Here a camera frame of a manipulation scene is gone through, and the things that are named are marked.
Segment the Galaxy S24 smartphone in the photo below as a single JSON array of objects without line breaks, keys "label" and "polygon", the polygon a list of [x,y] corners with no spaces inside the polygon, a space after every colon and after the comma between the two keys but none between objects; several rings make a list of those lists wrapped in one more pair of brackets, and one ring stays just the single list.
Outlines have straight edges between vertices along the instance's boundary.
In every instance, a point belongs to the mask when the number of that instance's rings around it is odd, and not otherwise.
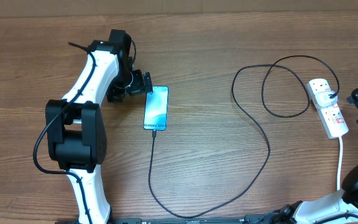
[{"label": "Galaxy S24 smartphone", "polygon": [[168,87],[153,86],[145,101],[144,124],[146,130],[164,131],[167,128]]}]

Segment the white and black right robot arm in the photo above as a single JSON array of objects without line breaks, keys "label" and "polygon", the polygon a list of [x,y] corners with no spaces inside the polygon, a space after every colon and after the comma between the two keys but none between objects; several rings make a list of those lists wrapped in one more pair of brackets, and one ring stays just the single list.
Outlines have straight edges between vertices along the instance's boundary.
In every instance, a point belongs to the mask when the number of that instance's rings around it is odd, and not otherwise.
[{"label": "white and black right robot arm", "polygon": [[307,84],[308,91],[317,109],[328,138],[339,140],[339,162],[337,190],[320,199],[282,207],[268,220],[269,223],[353,223],[358,222],[358,166],[340,181],[340,168],[343,156],[342,136],[349,131],[340,112],[337,101],[328,101],[330,86],[323,79],[315,79]]}]

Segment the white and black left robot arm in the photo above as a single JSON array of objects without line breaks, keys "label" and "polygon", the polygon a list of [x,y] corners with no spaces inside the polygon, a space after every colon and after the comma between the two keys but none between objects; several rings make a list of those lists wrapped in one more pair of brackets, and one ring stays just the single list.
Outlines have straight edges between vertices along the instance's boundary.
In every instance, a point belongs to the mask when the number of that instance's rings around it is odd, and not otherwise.
[{"label": "white and black left robot arm", "polygon": [[130,51],[135,42],[124,30],[113,29],[107,41],[94,40],[81,49],[86,65],[62,99],[48,101],[40,137],[47,138],[49,156],[58,163],[52,173],[71,182],[79,209],[76,223],[113,223],[101,175],[107,151],[101,105],[150,93],[152,81],[148,72],[134,69]]}]

